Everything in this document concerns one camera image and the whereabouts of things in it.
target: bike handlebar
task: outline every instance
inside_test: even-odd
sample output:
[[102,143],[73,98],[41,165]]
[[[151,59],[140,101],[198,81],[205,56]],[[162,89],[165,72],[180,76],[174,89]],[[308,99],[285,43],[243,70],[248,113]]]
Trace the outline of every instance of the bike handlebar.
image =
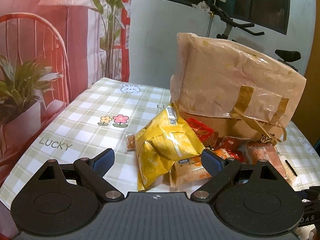
[[264,35],[264,32],[258,32],[255,33],[253,31],[248,30],[247,28],[250,27],[254,27],[255,24],[254,23],[244,23],[244,24],[240,24],[240,23],[236,23],[233,21],[233,19],[231,19],[228,14],[226,14],[226,12],[224,12],[221,8],[219,8],[218,6],[216,6],[215,4],[211,5],[211,11],[218,15],[220,17],[220,19],[225,22],[226,24],[231,25],[232,27],[237,27],[241,30],[244,30],[245,32],[253,35],[253,36],[261,36]]

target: logo symbol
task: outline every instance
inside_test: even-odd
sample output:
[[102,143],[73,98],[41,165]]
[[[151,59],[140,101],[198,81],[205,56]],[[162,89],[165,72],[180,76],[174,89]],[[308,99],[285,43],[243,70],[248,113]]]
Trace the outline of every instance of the logo symbol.
[[158,200],[158,199],[162,198],[162,196],[160,196],[160,195],[157,194],[157,195],[153,195],[152,198]]

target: painted chair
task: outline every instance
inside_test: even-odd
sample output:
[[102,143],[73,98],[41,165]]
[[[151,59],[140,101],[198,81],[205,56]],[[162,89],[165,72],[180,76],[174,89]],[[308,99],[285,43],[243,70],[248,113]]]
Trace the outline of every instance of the painted chair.
[[0,55],[15,68],[16,63],[43,57],[52,73],[52,91],[41,93],[29,109],[0,127],[0,186],[15,163],[40,132],[69,104],[69,67],[64,41],[46,19],[31,13],[0,16]]

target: orange door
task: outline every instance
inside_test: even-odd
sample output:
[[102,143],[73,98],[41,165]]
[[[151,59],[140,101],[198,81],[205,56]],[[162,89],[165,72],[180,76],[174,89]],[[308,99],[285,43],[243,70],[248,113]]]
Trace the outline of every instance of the orange door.
[[292,121],[312,145],[320,139],[320,0],[316,0],[316,26],[308,67],[306,88]]

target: table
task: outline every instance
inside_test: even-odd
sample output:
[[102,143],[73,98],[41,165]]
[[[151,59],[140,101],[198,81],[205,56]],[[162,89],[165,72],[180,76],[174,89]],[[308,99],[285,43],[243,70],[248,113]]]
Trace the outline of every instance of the table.
[[[33,142],[1,187],[0,200],[10,208],[14,197],[48,159],[73,163],[81,157],[93,158],[106,148],[113,148],[116,157],[104,178],[124,195],[137,191],[138,163],[135,153],[126,150],[125,135],[139,131],[169,102],[169,90],[101,79],[79,95]],[[276,147],[299,175],[300,182],[294,189],[319,185],[320,157],[293,122],[286,130],[287,140]],[[166,175],[160,177],[149,191],[173,191],[168,181]],[[205,182],[178,190],[190,195]]]

